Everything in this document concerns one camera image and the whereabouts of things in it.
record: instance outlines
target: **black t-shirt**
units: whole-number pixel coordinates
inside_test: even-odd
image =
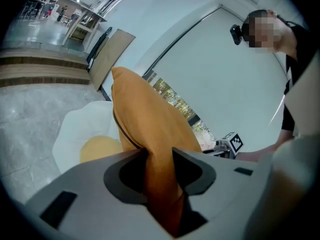
[[[311,59],[313,58],[317,46],[315,44],[315,40],[313,39],[311,32],[309,32],[305,28],[299,25],[294,25],[291,27],[291,29],[297,40],[296,57],[298,61],[294,60],[293,58],[287,55],[285,58],[285,63],[287,72],[289,68],[291,68],[291,80],[292,84],[294,85],[305,71]],[[286,95],[289,92],[289,89],[290,81],[286,83],[284,95]],[[287,106],[284,105],[281,129],[293,132],[294,128],[295,121],[292,118]]]

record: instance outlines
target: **stairs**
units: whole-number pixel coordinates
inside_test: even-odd
[[[0,87],[26,84],[88,85],[87,61],[79,56],[35,48],[0,51]]]

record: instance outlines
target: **polished floor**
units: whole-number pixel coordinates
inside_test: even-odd
[[[78,52],[84,51],[84,46],[81,42],[77,42],[72,39],[68,39],[64,46],[62,42],[66,36],[68,28],[66,25],[61,25],[60,22],[52,19],[36,19],[36,20],[26,20],[19,19],[13,21],[3,39],[5,42],[31,42],[32,45],[44,44],[42,49],[46,46],[57,46],[56,49],[60,47],[65,52],[66,49],[71,49]]]
[[[0,88],[0,178],[11,197],[25,203],[60,175],[52,148],[65,115],[104,100],[93,85]]]

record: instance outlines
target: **white flower-shaped rug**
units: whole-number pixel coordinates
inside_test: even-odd
[[[95,136],[120,141],[111,101],[93,101],[65,116],[52,149],[61,174],[80,163],[82,147]]]

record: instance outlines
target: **person's neck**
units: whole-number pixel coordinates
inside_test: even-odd
[[[279,52],[283,52],[286,55],[290,56],[294,60],[298,61],[297,59],[297,38],[292,31],[292,29],[288,26],[283,28],[282,32],[282,40],[281,45],[278,49]]]

